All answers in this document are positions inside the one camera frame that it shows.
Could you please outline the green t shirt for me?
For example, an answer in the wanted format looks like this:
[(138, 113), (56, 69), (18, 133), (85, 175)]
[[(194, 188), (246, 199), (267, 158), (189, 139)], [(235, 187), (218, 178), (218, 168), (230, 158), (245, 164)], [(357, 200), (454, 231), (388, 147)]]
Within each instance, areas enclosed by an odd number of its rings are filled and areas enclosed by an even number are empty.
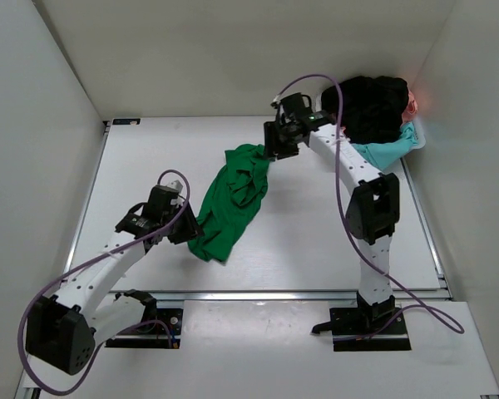
[(203, 261), (224, 263), (267, 194), (270, 160), (263, 145), (243, 144), (225, 151), (225, 164), (207, 190), (197, 221), (204, 235), (188, 243)]

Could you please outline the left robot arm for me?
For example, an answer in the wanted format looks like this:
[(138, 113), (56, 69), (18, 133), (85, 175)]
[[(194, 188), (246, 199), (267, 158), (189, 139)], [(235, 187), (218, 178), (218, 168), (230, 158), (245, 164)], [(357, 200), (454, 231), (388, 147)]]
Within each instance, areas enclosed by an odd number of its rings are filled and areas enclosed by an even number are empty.
[(106, 341), (133, 326), (140, 331), (153, 328), (157, 307), (151, 294), (130, 289), (111, 303), (104, 300), (163, 239), (181, 244), (203, 234), (182, 190), (179, 180), (155, 185), (148, 200), (130, 208), (116, 225), (100, 260), (75, 272), (53, 295), (38, 298), (27, 313), (22, 349), (76, 375)]

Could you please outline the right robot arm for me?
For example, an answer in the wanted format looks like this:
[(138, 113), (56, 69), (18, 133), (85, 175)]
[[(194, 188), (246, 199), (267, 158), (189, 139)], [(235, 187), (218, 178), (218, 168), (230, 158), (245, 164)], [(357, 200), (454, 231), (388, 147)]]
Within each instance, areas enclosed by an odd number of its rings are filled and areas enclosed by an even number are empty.
[(342, 319), (320, 323), (313, 334), (342, 330), (367, 336), (395, 314), (389, 278), (389, 250), (400, 218), (399, 180), (369, 164), (348, 142), (338, 121), (326, 111), (314, 111), (306, 95), (276, 96), (275, 118), (264, 124), (265, 155), (270, 160), (296, 156), (306, 144), (335, 167), (337, 188), (346, 188), (347, 205), (339, 207), (345, 233), (360, 257), (357, 305)]

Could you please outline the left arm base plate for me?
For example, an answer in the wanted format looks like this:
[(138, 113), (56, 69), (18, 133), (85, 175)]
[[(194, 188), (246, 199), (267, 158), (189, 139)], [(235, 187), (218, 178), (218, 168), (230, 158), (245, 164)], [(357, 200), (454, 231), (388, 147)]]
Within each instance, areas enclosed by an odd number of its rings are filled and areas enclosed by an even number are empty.
[(176, 350), (181, 346), (184, 318), (182, 302), (158, 302), (156, 319), (166, 325), (149, 323), (143, 327), (124, 332), (109, 339), (107, 348), (166, 349)]

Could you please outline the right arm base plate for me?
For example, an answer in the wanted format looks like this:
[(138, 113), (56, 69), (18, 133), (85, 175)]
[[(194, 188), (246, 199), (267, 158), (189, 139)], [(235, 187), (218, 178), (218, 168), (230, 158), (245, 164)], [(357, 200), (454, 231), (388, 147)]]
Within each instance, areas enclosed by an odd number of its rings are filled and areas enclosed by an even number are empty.
[(329, 309), (329, 320), (312, 327), (313, 335), (331, 333), (335, 352), (406, 352), (412, 350), (402, 309), (395, 297), (368, 305), (357, 294), (352, 307)]

